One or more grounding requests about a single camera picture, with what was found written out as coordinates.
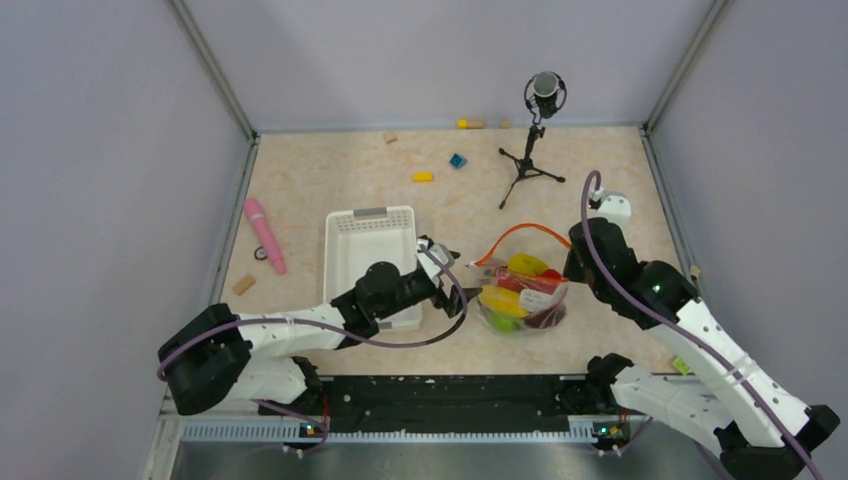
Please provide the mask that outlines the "red chili pepper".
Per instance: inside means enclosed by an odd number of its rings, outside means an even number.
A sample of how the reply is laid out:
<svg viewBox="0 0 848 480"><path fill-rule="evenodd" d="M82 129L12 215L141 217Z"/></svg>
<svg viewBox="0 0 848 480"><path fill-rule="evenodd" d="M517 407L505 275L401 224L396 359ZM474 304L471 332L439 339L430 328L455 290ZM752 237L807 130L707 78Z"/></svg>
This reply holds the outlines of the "red chili pepper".
<svg viewBox="0 0 848 480"><path fill-rule="evenodd" d="M544 281L537 277L527 277L510 272L508 269L498 268L495 271L496 285L507 288L509 290L521 293L523 290L530 289L545 294L553 294L557 288L564 282Z"/></svg>

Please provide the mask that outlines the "yellow corn cob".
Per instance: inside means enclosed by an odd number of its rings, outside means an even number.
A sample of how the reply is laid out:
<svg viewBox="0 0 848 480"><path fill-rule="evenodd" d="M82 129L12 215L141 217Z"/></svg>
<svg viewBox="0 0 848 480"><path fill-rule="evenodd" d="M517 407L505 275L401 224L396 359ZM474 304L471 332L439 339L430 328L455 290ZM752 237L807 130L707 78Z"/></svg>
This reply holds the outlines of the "yellow corn cob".
<svg viewBox="0 0 848 480"><path fill-rule="evenodd" d="M483 285L478 298L483 306L499 314L517 318L528 315L528 310L521 304L520 294L507 288Z"/></svg>

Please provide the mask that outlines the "clear orange-zip bag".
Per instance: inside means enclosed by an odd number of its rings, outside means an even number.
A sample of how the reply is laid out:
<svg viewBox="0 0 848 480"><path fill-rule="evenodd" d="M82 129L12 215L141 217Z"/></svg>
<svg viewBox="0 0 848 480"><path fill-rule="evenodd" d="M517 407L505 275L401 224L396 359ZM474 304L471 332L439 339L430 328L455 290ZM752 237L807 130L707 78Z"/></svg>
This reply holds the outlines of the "clear orange-zip bag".
<svg viewBox="0 0 848 480"><path fill-rule="evenodd" d="M504 231L479 259L468 264L481 293L476 303L490 329L507 335L535 334L566 317L569 281L562 273L571 243L539 223Z"/></svg>

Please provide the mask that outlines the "red tomato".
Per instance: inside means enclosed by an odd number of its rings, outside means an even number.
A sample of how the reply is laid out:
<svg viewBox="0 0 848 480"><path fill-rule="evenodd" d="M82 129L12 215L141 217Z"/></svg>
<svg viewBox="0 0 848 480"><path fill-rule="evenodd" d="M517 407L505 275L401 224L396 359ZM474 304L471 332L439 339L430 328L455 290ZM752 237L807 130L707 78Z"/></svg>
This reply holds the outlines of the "red tomato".
<svg viewBox="0 0 848 480"><path fill-rule="evenodd" d="M544 281L550 282L561 282L563 280L561 273L555 269L547 269L540 273L538 277Z"/></svg>

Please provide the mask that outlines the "green apple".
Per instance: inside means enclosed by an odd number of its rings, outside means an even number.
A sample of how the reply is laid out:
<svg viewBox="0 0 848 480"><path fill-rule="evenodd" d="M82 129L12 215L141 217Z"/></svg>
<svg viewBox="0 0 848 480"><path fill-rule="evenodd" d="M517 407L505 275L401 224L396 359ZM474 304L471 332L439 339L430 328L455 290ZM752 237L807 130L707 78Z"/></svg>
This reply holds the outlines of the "green apple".
<svg viewBox="0 0 848 480"><path fill-rule="evenodd" d="M497 312L489 314L488 323L494 330L501 333L517 332L522 329L522 324L518 318Z"/></svg>

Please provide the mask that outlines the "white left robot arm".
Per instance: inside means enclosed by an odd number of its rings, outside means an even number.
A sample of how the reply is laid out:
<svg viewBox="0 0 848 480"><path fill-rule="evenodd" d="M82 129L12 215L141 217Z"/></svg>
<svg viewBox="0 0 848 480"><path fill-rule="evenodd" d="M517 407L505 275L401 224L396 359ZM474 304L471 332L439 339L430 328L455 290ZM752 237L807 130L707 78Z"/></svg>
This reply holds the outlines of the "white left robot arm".
<svg viewBox="0 0 848 480"><path fill-rule="evenodd" d="M451 270L457 257L421 237L412 271L375 262L348 291L315 307L248 315L226 303L210 305L159 348L157 377L181 416L231 400L254 401L285 415L308 413L319 404L322 383L307 353L362 344L391 349L393 343L376 337L380 321L423 302L454 322L443 333L405 342L403 348L433 345L459 329L482 290L461 285Z"/></svg>

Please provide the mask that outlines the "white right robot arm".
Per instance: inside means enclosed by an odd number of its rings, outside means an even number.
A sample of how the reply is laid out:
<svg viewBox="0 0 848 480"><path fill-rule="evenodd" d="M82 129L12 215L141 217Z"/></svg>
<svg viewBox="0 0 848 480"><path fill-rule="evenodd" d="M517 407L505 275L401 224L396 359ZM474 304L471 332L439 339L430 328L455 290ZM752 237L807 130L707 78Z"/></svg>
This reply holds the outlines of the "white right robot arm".
<svg viewBox="0 0 848 480"><path fill-rule="evenodd" d="M640 261L618 225L575 224L564 274L672 350L700 393L615 353L587 365L586 397L600 412L644 413L693 440L733 479L820 479L812 454L840 424L827 405L782 388L722 328L698 290L672 265Z"/></svg>

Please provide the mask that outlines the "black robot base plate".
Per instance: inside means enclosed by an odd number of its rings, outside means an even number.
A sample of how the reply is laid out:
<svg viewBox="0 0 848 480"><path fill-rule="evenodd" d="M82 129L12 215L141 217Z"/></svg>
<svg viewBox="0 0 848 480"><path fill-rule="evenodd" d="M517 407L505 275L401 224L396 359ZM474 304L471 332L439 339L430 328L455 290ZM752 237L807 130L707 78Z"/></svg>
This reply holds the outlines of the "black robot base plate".
<svg viewBox="0 0 848 480"><path fill-rule="evenodd" d="M627 433L636 413L583 375L324 375L290 410L343 433L564 433L594 418L594 433Z"/></svg>

